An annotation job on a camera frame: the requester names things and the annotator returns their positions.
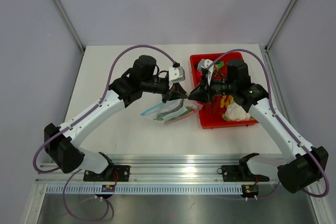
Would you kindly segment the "clear zip top bag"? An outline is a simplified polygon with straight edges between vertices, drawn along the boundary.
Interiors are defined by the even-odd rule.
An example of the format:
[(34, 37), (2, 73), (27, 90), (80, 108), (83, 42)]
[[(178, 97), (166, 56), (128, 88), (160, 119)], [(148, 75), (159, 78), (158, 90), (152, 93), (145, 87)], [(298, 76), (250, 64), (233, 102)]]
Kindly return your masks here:
[(154, 122), (168, 126), (188, 118), (198, 112), (201, 108), (202, 105), (195, 101), (178, 99), (167, 101), (166, 103), (160, 102), (145, 110), (140, 115)]

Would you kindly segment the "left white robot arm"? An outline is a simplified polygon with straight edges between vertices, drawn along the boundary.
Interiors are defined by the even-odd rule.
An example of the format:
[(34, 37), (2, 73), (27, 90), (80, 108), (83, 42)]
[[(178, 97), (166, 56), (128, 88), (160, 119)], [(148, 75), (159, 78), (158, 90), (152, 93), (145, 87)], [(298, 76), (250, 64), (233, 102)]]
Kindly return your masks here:
[(155, 73), (156, 60), (141, 55), (121, 77), (107, 86), (103, 96), (70, 121), (59, 126), (50, 123), (44, 129), (45, 152), (67, 174), (77, 169), (93, 173), (101, 181), (115, 174), (113, 161), (103, 152), (94, 153), (81, 148), (81, 143), (111, 116), (140, 99), (145, 92), (160, 94), (162, 101), (185, 99), (180, 85), (185, 80), (179, 63), (165, 71), (165, 77)]

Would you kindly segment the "long green cucumber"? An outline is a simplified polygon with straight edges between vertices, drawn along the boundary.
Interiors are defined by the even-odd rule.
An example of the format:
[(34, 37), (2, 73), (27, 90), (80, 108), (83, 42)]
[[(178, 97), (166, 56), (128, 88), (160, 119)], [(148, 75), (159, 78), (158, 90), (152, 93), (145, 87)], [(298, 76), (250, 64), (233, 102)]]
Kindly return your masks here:
[(166, 120), (164, 117), (181, 109), (182, 107), (184, 107), (184, 99), (169, 101), (158, 108), (154, 114), (154, 120), (159, 122), (167, 122), (169, 120)]

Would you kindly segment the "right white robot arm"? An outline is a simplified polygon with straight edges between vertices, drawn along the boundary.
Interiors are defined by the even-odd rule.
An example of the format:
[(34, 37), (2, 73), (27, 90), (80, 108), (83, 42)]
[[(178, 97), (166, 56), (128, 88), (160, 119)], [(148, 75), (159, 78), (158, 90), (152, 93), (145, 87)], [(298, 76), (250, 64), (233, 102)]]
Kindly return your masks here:
[(239, 176), (250, 180), (255, 175), (276, 175), (290, 193), (304, 190), (321, 178), (326, 179), (327, 150), (322, 146), (314, 147), (300, 136), (273, 106), (271, 93), (251, 81), (247, 64), (242, 59), (230, 60), (226, 65), (225, 79), (213, 77), (214, 64), (208, 59), (200, 61), (197, 69), (202, 73), (202, 78), (188, 99), (206, 104), (212, 103), (215, 97), (231, 95), (235, 103), (266, 130), (286, 161), (276, 168), (267, 168), (261, 165), (263, 159), (253, 154), (238, 167)]

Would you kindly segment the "green chili pepper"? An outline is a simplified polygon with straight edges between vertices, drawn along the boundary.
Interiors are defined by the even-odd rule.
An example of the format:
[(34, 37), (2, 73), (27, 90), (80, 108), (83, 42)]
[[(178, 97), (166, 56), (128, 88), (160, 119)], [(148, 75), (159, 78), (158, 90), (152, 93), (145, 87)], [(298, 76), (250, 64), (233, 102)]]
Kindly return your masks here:
[(195, 111), (196, 110), (193, 107), (190, 107), (190, 106), (182, 107), (181, 109), (166, 115), (164, 118), (166, 120), (175, 120), (177, 118), (183, 118), (184, 116), (192, 114)]

